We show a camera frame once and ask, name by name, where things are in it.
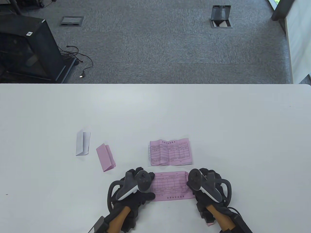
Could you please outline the person's left hand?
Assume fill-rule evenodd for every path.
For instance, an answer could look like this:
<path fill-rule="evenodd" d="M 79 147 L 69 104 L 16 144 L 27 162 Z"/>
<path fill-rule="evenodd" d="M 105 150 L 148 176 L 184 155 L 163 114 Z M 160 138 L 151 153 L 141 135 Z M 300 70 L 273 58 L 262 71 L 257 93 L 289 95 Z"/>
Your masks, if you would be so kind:
<path fill-rule="evenodd" d="M 147 172 L 142 167 L 131 169 L 125 177 L 111 183 L 108 189 L 107 205 L 112 213 L 114 208 L 129 207 L 136 212 L 145 202 L 155 199 L 155 194 L 150 192 L 150 187 L 155 174 Z"/>

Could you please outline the person's right hand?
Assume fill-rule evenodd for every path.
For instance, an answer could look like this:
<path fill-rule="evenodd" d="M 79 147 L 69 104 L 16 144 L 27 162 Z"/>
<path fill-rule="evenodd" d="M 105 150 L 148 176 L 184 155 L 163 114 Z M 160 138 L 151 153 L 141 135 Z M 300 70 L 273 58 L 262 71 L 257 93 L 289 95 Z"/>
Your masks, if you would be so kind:
<path fill-rule="evenodd" d="M 232 197 L 231 183 L 222 179 L 214 170 L 192 169 L 188 175 L 187 186 L 202 207 L 213 206 L 218 212 L 231 215 L 228 208 Z"/>

